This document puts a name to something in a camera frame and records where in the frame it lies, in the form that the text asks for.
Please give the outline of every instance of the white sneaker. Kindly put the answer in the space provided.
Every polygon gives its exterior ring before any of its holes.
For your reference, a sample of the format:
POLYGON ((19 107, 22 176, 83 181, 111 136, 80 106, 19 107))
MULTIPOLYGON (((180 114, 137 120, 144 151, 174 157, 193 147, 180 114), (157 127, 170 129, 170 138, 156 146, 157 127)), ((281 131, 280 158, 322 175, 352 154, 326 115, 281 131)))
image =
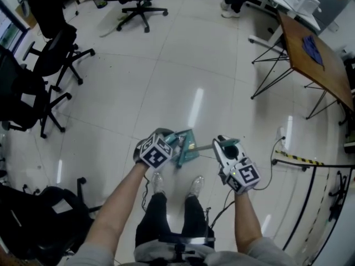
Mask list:
POLYGON ((227 11, 222 11, 222 17, 224 18, 239 18, 240 15, 239 13, 234 12, 232 9, 229 9, 227 11))
POLYGON ((229 4, 226 4, 226 2, 225 2, 225 0, 222 0, 222 2, 221 2, 221 9, 223 10, 223 11, 227 11, 228 10, 228 8, 229 8, 229 4))
POLYGON ((153 186, 153 192, 156 193, 164 193, 164 180, 161 176, 160 172, 156 171, 153 173, 151 177, 151 185, 153 186))
POLYGON ((197 178, 195 178, 194 181, 192 182, 190 191, 187 194, 186 198, 189 198, 191 196, 198 197, 204 185, 205 185, 205 179, 202 176, 197 176, 197 178))

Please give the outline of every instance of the wooden table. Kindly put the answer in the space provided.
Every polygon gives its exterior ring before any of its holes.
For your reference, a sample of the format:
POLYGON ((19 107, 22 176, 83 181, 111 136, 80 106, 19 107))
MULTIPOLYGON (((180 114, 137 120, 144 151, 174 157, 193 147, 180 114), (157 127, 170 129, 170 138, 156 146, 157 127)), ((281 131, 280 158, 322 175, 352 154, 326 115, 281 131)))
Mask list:
POLYGON ((267 90, 271 86, 275 85, 283 78, 290 75, 293 71, 296 71, 302 74, 303 76, 309 78, 309 80, 311 80, 313 83, 316 83, 322 89, 324 89, 321 98, 317 102, 316 107, 313 109, 308 119, 315 116, 315 114, 312 115, 312 113, 320 104, 326 92, 329 92, 332 96, 334 96, 338 101, 343 103, 351 111, 354 111, 353 98, 348 81, 348 76, 343 61, 340 59, 340 57, 327 44, 325 44, 321 39, 319 39, 318 36, 313 34, 309 29, 301 25, 296 20, 280 12, 278 14, 278 19, 282 27, 288 56, 283 53, 285 51, 284 50, 278 58, 259 60, 261 56, 263 56, 265 53, 272 49, 270 48, 252 62, 252 64, 254 64, 255 62, 275 61, 268 75, 264 78, 263 82, 256 90, 254 95, 251 97, 251 99, 262 93, 263 91, 267 90), (321 66, 316 63, 302 47, 303 38, 309 35, 312 35, 315 39, 316 46, 318 48, 319 53, 321 54, 324 66, 321 66), (266 85, 263 89, 260 90, 265 80, 269 76, 270 72, 275 67, 276 63, 281 60, 289 60, 290 68, 287 69, 284 73, 282 73, 278 78, 273 80, 270 84, 266 85))

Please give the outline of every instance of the chair wheel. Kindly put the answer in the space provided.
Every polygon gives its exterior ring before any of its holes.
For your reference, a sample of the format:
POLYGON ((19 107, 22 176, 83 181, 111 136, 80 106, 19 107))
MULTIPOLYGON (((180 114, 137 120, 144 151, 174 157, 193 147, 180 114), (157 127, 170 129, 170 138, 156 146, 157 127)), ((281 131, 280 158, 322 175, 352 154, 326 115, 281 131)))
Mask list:
POLYGON ((56 91, 57 93, 59 93, 59 92, 62 91, 62 89, 61 89, 60 87, 58 87, 58 86, 53 86, 52 89, 53 89, 54 91, 56 91))
POLYGON ((81 184, 85 184, 85 183, 87 182, 87 180, 86 180, 85 177, 79 178, 78 181, 79 181, 81 184))

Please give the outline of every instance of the chair backrest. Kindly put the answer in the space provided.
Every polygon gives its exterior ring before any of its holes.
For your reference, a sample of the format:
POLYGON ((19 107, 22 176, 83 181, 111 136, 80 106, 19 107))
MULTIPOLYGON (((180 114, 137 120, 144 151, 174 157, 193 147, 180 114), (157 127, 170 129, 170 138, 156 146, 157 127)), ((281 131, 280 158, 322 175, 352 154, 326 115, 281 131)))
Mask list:
POLYGON ((33 127, 40 118, 46 95, 43 79, 21 68, 13 54, 0 46, 0 121, 14 121, 26 129, 33 127), (21 100, 23 93, 36 96, 33 107, 21 100))
POLYGON ((62 0, 28 0, 28 4, 46 38, 55 38, 67 25, 62 0))

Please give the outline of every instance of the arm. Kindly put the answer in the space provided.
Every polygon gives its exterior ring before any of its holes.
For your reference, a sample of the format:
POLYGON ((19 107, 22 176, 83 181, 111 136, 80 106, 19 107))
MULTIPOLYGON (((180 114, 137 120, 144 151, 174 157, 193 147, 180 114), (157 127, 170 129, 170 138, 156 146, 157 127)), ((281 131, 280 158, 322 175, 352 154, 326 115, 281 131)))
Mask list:
POLYGON ((109 196, 97 215, 85 242, 109 249, 114 255, 131 214, 139 185, 148 166, 137 163, 109 196))
POLYGON ((250 244, 262 238, 260 224, 249 200, 248 193, 235 194, 234 225, 238 251, 247 254, 250 244))

